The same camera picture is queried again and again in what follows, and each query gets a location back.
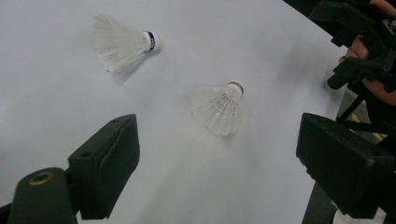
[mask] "blue band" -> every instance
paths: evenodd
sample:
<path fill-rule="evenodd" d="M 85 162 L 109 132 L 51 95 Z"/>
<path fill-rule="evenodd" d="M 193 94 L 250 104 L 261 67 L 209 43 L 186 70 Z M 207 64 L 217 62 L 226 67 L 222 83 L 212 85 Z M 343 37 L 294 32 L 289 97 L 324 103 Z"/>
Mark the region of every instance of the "blue band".
<path fill-rule="evenodd" d="M 239 84 L 237 82 L 230 82 L 228 84 L 234 84 L 235 86 L 239 87 L 239 89 L 241 89 L 241 91 L 242 91 L 242 95 L 244 94 L 244 88 L 242 87 L 241 84 Z"/>
<path fill-rule="evenodd" d="M 154 35 L 150 31 L 146 31 L 146 33 L 148 33 L 149 39 L 151 41 L 151 44 L 149 45 L 149 50 L 148 51 L 152 51 L 152 50 L 154 50 L 154 47 L 155 47 Z"/>

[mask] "hand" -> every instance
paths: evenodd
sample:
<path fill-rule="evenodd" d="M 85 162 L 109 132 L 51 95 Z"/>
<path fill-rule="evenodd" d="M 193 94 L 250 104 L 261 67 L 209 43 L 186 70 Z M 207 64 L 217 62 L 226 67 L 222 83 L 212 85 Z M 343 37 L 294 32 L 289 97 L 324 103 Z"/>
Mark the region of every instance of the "hand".
<path fill-rule="evenodd" d="M 378 7 L 382 11 L 386 12 L 388 15 L 396 18 L 396 8 L 393 7 L 386 0 L 371 0 L 370 4 Z M 362 36 L 358 35 L 352 43 L 352 46 L 347 50 L 346 56 L 340 58 L 339 63 L 341 63 L 345 58 L 355 57 L 355 58 L 363 58 L 368 59 L 370 57 L 370 53 L 368 49 L 364 46 L 362 42 Z M 370 82 L 366 78 L 362 81 L 364 86 L 369 90 L 373 95 L 375 95 L 378 99 L 389 105 L 396 105 L 396 91 L 386 92 L 384 91 L 384 84 L 379 81 Z"/>

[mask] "hole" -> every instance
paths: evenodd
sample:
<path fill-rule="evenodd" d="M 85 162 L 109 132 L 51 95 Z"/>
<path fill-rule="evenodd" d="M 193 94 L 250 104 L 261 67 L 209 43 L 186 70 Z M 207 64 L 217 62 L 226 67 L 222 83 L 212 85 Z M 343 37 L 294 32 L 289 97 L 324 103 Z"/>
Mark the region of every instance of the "hole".
<path fill-rule="evenodd" d="M 371 154 L 372 154 L 372 156 L 381 156 L 381 154 L 379 152 L 372 152 Z"/>
<path fill-rule="evenodd" d="M 44 172 L 33 176 L 29 180 L 29 184 L 32 186 L 38 186 L 49 182 L 53 178 L 53 172 Z"/>
<path fill-rule="evenodd" d="M 92 155 L 91 152 L 84 152 L 84 153 L 81 154 L 81 157 L 82 158 L 87 158 L 87 157 L 90 157 L 91 155 Z"/>

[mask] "white table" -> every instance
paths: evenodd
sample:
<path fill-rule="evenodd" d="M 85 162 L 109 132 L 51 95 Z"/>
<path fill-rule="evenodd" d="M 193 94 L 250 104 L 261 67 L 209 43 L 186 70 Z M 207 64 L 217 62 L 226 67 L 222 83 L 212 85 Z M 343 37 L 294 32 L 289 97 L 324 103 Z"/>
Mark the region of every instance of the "white table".
<path fill-rule="evenodd" d="M 93 49 L 103 13 L 156 31 L 163 48 L 128 77 Z M 81 223 L 301 223 L 314 181 L 295 157 L 303 112 L 335 118 L 325 80 L 346 51 L 284 2 L 0 3 L 0 205 L 33 171 L 135 113 L 141 160 L 110 219 Z M 219 137 L 192 114 L 201 90 L 241 80 L 244 121 Z"/>

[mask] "white shuttlecock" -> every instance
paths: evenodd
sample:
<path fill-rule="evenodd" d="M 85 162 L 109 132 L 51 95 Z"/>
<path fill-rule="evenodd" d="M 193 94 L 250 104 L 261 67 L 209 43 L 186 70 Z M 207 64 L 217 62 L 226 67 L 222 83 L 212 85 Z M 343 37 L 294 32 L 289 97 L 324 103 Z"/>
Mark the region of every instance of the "white shuttlecock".
<path fill-rule="evenodd" d="M 215 135 L 235 133 L 242 121 L 243 94 L 239 82 L 203 91 L 196 97 L 193 115 Z"/>
<path fill-rule="evenodd" d="M 161 45 L 161 39 L 155 32 L 136 31 L 106 15 L 95 19 L 95 47 L 105 69 L 110 72 L 135 62 L 145 51 L 156 50 Z"/>

